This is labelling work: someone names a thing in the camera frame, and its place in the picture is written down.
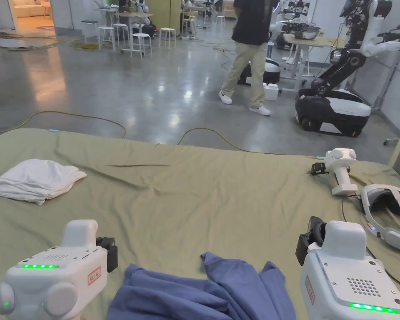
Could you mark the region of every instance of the man walking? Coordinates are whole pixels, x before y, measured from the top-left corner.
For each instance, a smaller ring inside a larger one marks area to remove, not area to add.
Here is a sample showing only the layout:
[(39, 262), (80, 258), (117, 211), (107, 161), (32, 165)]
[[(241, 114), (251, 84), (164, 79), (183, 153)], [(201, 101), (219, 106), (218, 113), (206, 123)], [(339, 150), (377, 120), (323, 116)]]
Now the man walking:
[(267, 42), (273, 8), (278, 0), (234, 0), (234, 12), (237, 15), (232, 39), (235, 41), (236, 57), (231, 71), (219, 92), (221, 101), (232, 104), (231, 96), (235, 85), (244, 68), (251, 61), (252, 92), (249, 110), (269, 116), (271, 111), (263, 106), (265, 91), (263, 78), (265, 59), (267, 57)]

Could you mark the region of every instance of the white cloth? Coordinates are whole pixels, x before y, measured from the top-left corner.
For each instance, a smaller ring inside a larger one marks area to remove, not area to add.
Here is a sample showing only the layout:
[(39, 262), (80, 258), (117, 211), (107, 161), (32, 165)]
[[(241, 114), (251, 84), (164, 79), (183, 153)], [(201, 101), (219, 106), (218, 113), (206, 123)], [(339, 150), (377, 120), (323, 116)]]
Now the white cloth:
[(69, 192), (74, 182), (86, 176), (86, 173), (72, 165), (29, 159), (0, 177), (0, 196), (42, 205), (45, 199)]

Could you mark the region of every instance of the khaki pants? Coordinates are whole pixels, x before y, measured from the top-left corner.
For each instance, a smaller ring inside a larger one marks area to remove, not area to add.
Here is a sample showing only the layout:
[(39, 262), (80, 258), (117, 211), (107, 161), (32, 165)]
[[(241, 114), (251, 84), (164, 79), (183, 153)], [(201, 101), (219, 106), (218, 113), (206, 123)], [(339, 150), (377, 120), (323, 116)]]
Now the khaki pants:
[(235, 43), (236, 57), (231, 67), (230, 73), (222, 92), (231, 97), (234, 93), (235, 85), (244, 68), (252, 61), (252, 92), (250, 94), (250, 108), (259, 108), (263, 105), (265, 99), (264, 91), (264, 72), (265, 72), (265, 58), (267, 57), (267, 44), (263, 43), (261, 46), (252, 44)]

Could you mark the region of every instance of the blue cloth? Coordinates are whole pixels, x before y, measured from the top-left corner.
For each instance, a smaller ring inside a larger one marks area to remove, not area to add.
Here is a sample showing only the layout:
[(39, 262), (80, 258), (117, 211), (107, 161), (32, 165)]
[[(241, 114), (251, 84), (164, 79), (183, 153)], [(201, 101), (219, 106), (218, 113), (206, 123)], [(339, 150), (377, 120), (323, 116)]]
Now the blue cloth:
[(208, 280), (130, 265), (107, 320), (295, 320), (283, 273), (271, 262), (258, 274), (248, 263), (201, 255)]

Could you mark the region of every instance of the white box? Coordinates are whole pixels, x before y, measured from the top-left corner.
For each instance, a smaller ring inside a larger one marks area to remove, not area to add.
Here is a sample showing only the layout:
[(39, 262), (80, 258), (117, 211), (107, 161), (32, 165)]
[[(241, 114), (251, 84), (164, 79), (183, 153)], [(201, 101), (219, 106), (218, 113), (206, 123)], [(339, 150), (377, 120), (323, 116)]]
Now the white box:
[(277, 85), (264, 84), (264, 89), (265, 89), (265, 100), (277, 101), (277, 96), (278, 96), (278, 86)]

